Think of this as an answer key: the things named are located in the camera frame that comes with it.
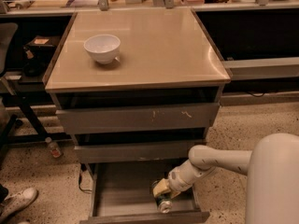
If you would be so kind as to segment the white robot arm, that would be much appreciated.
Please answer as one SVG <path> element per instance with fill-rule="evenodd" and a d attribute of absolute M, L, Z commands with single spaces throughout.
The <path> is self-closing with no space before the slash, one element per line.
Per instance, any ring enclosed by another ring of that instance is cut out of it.
<path fill-rule="evenodd" d="M 299 224 L 299 136 L 270 134 L 252 150 L 194 146 L 153 187 L 153 196 L 174 198 L 217 167 L 247 177 L 245 224 Z"/>

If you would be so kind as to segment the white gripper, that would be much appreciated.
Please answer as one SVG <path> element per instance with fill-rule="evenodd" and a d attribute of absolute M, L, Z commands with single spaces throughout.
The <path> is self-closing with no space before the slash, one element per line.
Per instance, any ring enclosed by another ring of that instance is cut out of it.
<path fill-rule="evenodd" d="M 160 195 L 170 193 L 170 198 L 174 199 L 179 196 L 182 191 L 189 189 L 198 178 L 198 169 L 192 167 L 176 167 L 169 173 L 169 181 L 163 178 L 152 184 L 152 194 L 157 198 Z"/>

